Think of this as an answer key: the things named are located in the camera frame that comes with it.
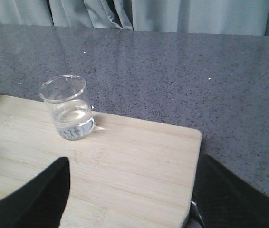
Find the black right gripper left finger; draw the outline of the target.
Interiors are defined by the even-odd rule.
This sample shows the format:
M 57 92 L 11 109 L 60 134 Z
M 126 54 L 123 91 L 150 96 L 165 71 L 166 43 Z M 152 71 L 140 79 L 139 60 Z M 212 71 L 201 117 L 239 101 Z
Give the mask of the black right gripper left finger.
M 0 200 L 0 228 L 58 228 L 69 192 L 69 159 L 60 157 Z

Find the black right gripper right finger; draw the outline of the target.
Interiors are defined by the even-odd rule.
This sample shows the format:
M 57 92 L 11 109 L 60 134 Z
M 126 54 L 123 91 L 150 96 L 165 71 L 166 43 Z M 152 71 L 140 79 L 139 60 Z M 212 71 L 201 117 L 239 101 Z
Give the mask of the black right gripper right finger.
M 203 228 L 269 228 L 269 197 L 203 154 L 197 163 L 191 216 Z

